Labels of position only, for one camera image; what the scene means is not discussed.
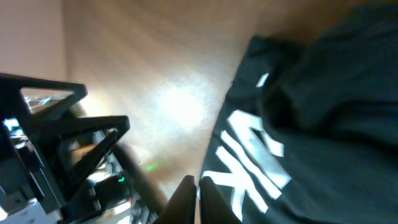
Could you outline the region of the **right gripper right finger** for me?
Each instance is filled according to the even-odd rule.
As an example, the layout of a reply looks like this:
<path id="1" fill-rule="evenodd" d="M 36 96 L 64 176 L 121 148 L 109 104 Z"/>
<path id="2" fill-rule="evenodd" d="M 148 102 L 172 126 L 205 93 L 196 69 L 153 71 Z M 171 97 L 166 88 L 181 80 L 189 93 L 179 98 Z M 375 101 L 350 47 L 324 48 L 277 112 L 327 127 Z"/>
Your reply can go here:
<path id="1" fill-rule="evenodd" d="M 210 177 L 200 181 L 201 224 L 242 224 L 228 207 Z"/>

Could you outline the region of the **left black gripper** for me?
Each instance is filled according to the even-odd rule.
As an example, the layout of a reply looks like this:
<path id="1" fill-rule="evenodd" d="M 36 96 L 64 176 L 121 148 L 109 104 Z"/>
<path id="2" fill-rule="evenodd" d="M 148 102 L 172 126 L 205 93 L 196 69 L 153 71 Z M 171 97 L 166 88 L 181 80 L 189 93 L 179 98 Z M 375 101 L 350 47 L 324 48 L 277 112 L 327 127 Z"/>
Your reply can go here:
<path id="1" fill-rule="evenodd" d="M 1 206 L 16 213 L 38 201 L 61 223 L 81 223 L 130 197 L 129 180 L 111 168 L 91 180 L 112 147 L 129 130 L 127 116 L 32 120 L 1 130 Z"/>

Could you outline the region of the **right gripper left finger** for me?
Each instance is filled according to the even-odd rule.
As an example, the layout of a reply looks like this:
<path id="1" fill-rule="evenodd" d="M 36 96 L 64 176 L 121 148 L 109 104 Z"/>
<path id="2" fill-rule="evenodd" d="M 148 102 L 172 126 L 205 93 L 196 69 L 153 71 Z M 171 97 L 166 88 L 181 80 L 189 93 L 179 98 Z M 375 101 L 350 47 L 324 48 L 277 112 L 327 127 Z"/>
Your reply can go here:
<path id="1" fill-rule="evenodd" d="M 195 178 L 186 175 L 154 224 L 194 224 L 196 198 Z"/>

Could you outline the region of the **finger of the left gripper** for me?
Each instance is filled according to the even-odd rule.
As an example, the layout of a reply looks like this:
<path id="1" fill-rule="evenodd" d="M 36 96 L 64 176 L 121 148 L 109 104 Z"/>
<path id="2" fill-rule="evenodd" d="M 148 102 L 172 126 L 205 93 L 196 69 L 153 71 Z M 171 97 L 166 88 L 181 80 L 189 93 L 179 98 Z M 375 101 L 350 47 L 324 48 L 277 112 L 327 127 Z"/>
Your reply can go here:
<path id="1" fill-rule="evenodd" d="M 87 95 L 84 84 L 1 74 L 1 130 L 28 126 L 81 131 L 87 122 L 61 120 L 62 115 Z"/>

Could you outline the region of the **dark green t-shirt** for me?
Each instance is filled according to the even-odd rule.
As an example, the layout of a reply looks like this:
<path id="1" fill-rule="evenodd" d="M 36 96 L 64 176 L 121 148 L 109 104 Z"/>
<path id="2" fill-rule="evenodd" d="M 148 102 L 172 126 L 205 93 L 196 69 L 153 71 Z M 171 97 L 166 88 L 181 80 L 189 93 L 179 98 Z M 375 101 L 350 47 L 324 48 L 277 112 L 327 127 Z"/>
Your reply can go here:
<path id="1" fill-rule="evenodd" d="M 254 36 L 201 168 L 242 223 L 397 222 L 397 4 Z"/>

